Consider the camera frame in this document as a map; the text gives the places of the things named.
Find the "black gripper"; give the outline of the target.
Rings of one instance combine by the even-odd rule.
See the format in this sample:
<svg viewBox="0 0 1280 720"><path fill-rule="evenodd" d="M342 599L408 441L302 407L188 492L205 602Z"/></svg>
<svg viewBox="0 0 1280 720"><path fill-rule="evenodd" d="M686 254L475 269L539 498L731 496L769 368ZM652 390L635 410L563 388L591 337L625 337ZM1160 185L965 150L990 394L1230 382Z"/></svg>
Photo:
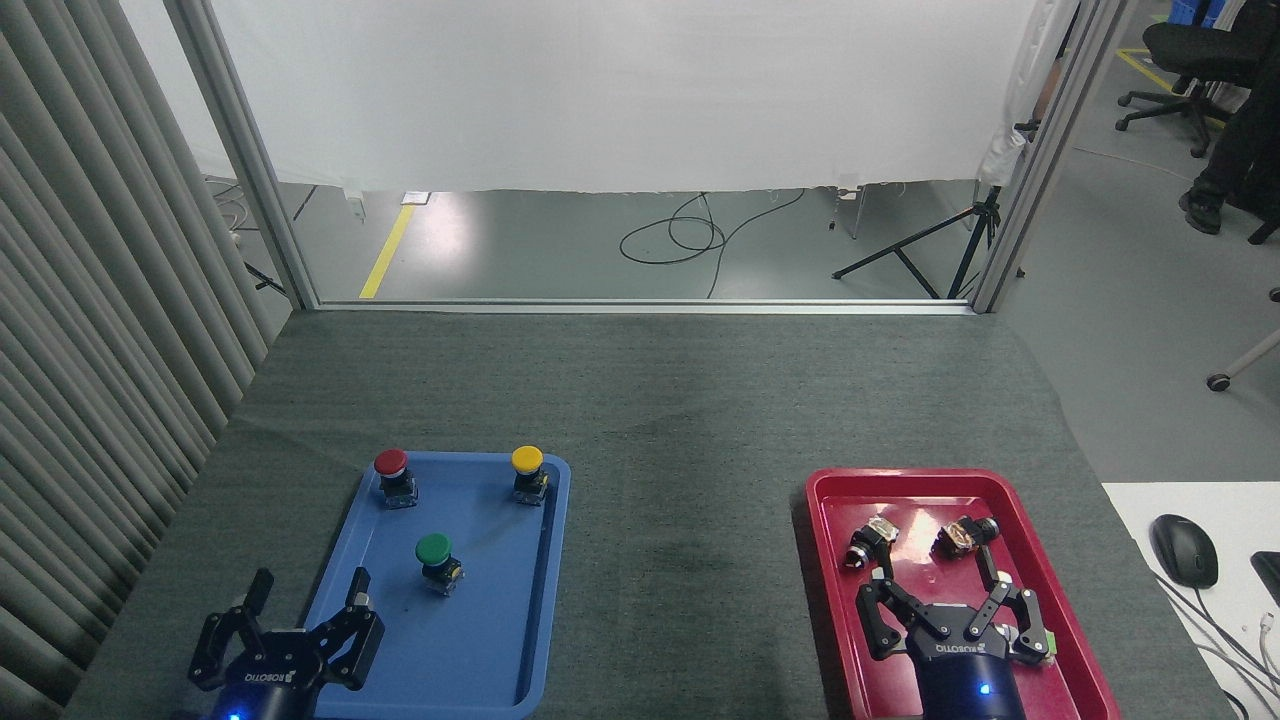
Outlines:
<svg viewBox="0 0 1280 720"><path fill-rule="evenodd" d="M1000 571L987 546L977 547L975 565L988 591L978 610L923 603L879 568L858 592L855 605L870 656L911 660L924 719L1024 719L1010 659L1051 665L1051 633L1039 596ZM1012 611L1015 632L992 625L1001 607Z"/></svg>
<svg viewBox="0 0 1280 720"><path fill-rule="evenodd" d="M274 584L260 568L244 597L225 612L210 614L197 639L188 679L201 691L218 688L211 719L311 719L326 684L361 691L385 634L371 606L371 577L353 571L346 605L314 629L264 633L259 615ZM233 635L242 651L225 664Z"/></svg>

